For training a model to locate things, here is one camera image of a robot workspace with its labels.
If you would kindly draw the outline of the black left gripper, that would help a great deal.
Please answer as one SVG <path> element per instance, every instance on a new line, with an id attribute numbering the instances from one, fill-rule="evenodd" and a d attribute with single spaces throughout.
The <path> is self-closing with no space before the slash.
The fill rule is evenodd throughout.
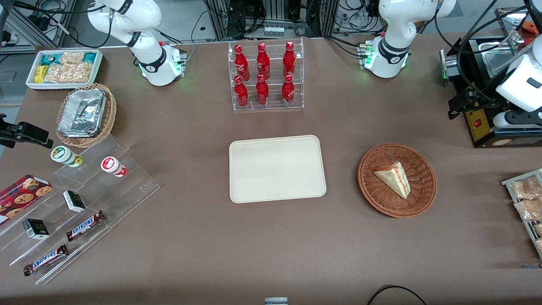
<path id="1" fill-rule="evenodd" d="M 451 98 L 448 101 L 449 111 L 448 119 L 453 120 L 457 116 L 469 112 L 475 112 L 483 109 L 498 109 L 498 101 L 490 98 L 484 98 L 471 87 L 462 90 L 463 98 Z"/>

